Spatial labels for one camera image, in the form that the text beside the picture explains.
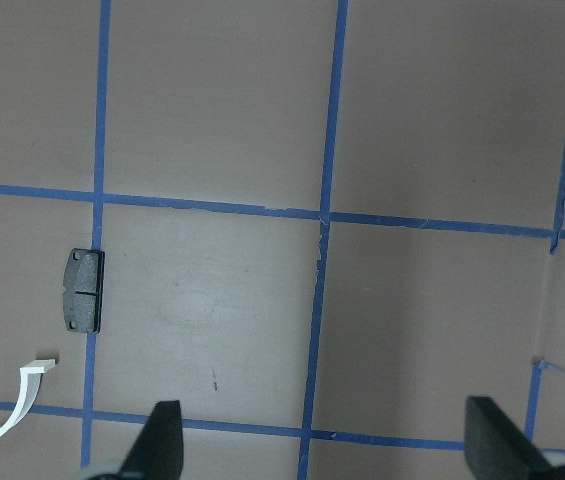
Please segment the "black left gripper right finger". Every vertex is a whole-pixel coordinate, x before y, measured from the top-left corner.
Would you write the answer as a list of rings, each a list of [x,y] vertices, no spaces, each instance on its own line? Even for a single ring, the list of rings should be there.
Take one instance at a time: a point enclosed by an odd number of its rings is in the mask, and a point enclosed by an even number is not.
[[[464,457],[474,479],[551,479],[554,468],[491,397],[465,402]]]

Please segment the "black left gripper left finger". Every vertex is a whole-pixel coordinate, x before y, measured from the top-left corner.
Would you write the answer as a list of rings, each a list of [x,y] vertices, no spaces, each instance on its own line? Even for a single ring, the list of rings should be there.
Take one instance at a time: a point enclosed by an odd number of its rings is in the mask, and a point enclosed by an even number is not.
[[[158,402],[117,472],[119,479],[181,478],[184,441],[178,400]]]

